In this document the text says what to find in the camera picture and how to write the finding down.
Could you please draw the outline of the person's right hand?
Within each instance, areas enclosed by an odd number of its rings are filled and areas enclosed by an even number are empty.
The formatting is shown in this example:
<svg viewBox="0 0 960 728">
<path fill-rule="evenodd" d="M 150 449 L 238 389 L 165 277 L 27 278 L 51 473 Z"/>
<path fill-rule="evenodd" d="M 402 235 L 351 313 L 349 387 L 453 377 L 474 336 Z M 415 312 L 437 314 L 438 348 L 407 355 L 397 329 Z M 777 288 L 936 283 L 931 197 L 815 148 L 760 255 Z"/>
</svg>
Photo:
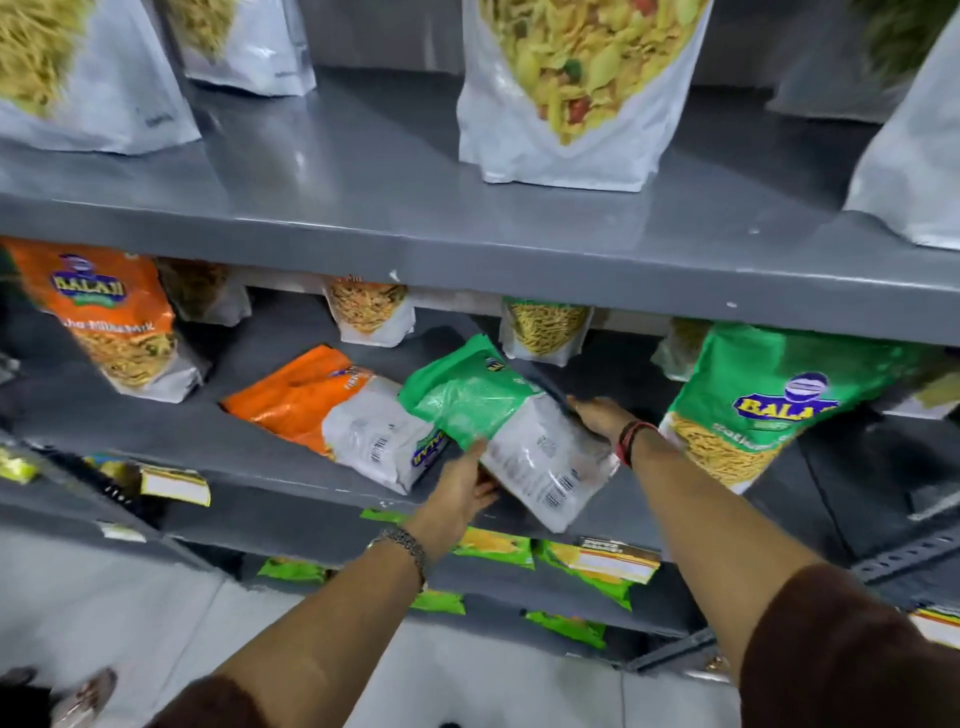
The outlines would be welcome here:
<svg viewBox="0 0 960 728">
<path fill-rule="evenodd" d="M 629 441 L 643 427 L 638 418 L 609 397 L 580 399 L 569 394 L 566 403 L 587 429 L 605 438 L 619 451 L 622 450 L 623 442 Z"/>
</svg>

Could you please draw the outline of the small white snack packet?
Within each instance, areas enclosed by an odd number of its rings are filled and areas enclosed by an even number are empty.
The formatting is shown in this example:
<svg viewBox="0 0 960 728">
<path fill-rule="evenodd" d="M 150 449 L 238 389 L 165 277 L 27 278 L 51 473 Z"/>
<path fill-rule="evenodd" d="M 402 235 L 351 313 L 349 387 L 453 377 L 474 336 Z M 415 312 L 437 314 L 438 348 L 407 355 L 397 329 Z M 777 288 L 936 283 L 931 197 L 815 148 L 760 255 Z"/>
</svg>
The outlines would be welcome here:
<svg viewBox="0 0 960 728">
<path fill-rule="evenodd" d="M 507 358 L 563 368 L 581 354 L 593 317 L 592 306 L 501 297 L 499 345 Z"/>
<path fill-rule="evenodd" d="M 870 409 L 885 416 L 943 420 L 960 407 L 960 358 L 947 356 L 898 380 Z"/>
<path fill-rule="evenodd" d="M 182 321 L 233 328 L 252 316 L 246 286 L 230 266 L 168 257 L 153 262 Z"/>
<path fill-rule="evenodd" d="M 342 343 L 395 348 L 414 333 L 416 310 L 406 285 L 352 275 L 323 275 L 321 281 Z"/>
<path fill-rule="evenodd" d="M 693 374 L 713 321 L 671 317 L 651 362 L 672 382 L 687 383 Z"/>
</svg>

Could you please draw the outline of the large green snack packet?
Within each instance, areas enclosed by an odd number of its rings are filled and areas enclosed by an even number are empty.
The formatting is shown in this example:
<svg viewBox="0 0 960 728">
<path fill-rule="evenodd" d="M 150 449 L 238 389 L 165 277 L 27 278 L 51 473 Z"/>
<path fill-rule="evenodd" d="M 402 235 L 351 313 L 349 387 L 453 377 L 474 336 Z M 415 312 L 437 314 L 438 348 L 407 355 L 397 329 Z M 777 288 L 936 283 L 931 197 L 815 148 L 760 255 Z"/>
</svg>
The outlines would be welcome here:
<svg viewBox="0 0 960 728">
<path fill-rule="evenodd" d="M 659 431 L 742 495 L 801 434 L 886 393 L 929 352 L 914 343 L 718 321 Z"/>
</svg>

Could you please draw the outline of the green and white snack packet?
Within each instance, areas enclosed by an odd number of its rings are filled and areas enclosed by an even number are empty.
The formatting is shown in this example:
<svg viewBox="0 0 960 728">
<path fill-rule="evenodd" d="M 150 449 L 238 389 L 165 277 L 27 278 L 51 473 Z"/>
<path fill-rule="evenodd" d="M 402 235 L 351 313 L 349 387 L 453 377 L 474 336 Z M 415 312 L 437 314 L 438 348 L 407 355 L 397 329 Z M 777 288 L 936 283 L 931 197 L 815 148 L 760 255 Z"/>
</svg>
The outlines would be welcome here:
<svg viewBox="0 0 960 728">
<path fill-rule="evenodd" d="M 567 531 L 617 473 L 612 446 L 508 366 L 484 334 L 409 375 L 400 405 L 463 449 L 552 533 Z"/>
</svg>

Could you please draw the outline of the plain white pouch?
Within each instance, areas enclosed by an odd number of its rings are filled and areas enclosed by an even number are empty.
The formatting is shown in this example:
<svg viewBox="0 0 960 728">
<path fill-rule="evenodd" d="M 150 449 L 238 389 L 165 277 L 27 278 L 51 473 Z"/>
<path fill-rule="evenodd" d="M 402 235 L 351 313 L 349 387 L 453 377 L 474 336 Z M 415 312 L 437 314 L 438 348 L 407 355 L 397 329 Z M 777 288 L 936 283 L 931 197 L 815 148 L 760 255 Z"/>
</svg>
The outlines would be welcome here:
<svg viewBox="0 0 960 728">
<path fill-rule="evenodd" d="M 851 176 L 845 212 L 960 252 L 960 0 L 854 0 L 882 82 L 906 84 Z"/>
</svg>

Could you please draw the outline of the white and yellow box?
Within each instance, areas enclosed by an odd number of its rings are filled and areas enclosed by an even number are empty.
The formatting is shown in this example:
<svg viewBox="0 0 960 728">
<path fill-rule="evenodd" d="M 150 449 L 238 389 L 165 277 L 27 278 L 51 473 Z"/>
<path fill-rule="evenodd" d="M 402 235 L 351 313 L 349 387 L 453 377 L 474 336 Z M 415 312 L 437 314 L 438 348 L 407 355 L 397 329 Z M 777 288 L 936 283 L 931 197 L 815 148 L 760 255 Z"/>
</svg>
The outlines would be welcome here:
<svg viewBox="0 0 960 728">
<path fill-rule="evenodd" d="M 141 495 L 210 507 L 211 491 L 208 481 L 194 470 L 176 469 L 140 464 Z"/>
</svg>

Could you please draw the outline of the white and brown box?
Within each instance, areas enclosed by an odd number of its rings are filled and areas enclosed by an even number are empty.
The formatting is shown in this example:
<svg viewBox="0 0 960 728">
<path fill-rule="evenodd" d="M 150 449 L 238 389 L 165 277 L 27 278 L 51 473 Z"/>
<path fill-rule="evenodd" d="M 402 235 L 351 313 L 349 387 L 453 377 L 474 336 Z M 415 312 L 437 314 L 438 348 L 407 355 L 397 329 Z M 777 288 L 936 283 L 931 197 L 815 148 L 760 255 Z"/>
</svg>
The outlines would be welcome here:
<svg viewBox="0 0 960 728">
<path fill-rule="evenodd" d="M 582 538 L 571 568 L 582 573 L 646 585 L 659 570 L 659 552 L 616 540 Z"/>
</svg>

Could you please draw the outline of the brown sleeve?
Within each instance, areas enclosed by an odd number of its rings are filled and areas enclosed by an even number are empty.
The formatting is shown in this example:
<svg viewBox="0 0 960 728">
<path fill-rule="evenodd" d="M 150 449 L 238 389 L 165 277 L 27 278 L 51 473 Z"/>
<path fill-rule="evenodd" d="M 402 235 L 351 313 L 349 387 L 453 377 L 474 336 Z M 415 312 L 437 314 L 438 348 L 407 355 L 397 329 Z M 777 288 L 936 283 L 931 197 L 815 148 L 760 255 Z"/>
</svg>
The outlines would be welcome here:
<svg viewBox="0 0 960 728">
<path fill-rule="evenodd" d="M 257 702 L 228 677 L 186 685 L 144 728 L 270 728 Z"/>
<path fill-rule="evenodd" d="M 846 570 L 813 564 L 753 630 L 739 696 L 741 728 L 960 728 L 960 651 Z"/>
</svg>

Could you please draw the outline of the brown left sleeve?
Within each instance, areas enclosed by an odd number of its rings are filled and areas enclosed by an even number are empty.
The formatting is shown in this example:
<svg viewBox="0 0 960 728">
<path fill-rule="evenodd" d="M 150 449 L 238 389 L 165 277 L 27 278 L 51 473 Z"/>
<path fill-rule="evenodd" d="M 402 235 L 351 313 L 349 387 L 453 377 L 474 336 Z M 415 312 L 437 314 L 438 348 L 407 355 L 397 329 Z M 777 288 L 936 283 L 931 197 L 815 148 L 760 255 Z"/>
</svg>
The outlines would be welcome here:
<svg viewBox="0 0 960 728">
<path fill-rule="evenodd" d="M 270 728 L 257 702 L 228 677 L 186 685 L 144 728 Z"/>
</svg>

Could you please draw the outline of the person's shoe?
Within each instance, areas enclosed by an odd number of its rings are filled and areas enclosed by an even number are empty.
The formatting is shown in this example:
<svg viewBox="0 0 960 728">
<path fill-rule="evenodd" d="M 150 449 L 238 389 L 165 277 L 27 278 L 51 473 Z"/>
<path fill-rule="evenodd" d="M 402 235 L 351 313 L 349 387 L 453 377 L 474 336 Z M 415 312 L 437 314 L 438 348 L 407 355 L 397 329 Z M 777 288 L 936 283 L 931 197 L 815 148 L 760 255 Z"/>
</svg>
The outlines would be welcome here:
<svg viewBox="0 0 960 728">
<path fill-rule="evenodd" d="M 106 666 L 51 698 L 50 728 L 92 728 L 114 696 L 116 671 Z"/>
</svg>

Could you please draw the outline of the white pouch of mixed snack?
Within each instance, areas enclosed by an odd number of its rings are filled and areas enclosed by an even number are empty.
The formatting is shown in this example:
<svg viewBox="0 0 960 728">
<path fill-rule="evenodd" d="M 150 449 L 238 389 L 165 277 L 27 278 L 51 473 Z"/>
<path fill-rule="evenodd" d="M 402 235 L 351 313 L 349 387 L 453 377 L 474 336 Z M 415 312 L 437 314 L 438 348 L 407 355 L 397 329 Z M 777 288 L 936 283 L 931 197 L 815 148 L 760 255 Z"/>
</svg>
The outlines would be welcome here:
<svg viewBox="0 0 960 728">
<path fill-rule="evenodd" d="M 714 0 L 462 0 L 459 160 L 488 184 L 637 193 L 687 103 Z"/>
</svg>

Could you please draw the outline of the yellow packet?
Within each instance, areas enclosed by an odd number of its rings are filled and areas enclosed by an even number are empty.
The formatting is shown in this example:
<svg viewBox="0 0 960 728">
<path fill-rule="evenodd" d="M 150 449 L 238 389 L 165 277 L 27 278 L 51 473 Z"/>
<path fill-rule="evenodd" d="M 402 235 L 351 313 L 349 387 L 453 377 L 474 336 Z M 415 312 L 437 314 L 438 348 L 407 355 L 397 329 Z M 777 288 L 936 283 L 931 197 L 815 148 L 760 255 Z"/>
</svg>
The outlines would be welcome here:
<svg viewBox="0 0 960 728">
<path fill-rule="evenodd" d="M 37 466 L 29 460 L 0 446 L 0 480 L 26 486 L 33 482 L 39 473 Z"/>
</svg>

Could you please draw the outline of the white pouch of green snack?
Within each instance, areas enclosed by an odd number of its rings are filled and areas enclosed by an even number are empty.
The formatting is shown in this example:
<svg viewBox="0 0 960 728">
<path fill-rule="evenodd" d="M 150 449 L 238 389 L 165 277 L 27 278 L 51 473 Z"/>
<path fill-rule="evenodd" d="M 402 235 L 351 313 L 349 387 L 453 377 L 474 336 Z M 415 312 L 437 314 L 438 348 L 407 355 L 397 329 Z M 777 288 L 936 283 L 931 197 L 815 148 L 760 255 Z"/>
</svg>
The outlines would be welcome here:
<svg viewBox="0 0 960 728">
<path fill-rule="evenodd" d="M 778 116 L 882 125 L 916 70 L 882 70 L 868 49 L 866 16 L 850 0 L 803 0 L 784 40 L 765 110 Z"/>
</svg>

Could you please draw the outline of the white box with red edge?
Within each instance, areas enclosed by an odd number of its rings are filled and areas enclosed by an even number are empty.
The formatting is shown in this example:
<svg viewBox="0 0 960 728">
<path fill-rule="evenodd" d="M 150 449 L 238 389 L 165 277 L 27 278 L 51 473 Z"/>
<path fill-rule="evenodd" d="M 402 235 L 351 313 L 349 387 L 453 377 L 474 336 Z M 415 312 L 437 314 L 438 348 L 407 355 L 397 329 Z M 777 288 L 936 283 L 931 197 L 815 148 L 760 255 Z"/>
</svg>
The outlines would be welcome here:
<svg viewBox="0 0 960 728">
<path fill-rule="evenodd" d="M 930 642 L 960 651 L 960 608 L 928 605 L 908 617 Z"/>
</svg>

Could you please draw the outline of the orange and white snack packet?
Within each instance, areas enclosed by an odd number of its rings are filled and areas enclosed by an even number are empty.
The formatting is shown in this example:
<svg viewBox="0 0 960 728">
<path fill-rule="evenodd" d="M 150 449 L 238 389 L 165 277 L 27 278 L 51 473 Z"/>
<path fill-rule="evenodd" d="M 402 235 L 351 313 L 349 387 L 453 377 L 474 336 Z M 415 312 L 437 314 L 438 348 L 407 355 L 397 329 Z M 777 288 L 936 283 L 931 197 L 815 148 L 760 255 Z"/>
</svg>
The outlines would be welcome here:
<svg viewBox="0 0 960 728">
<path fill-rule="evenodd" d="M 401 385 L 316 346 L 220 403 L 242 421 L 409 495 L 450 440 L 400 404 Z"/>
</svg>

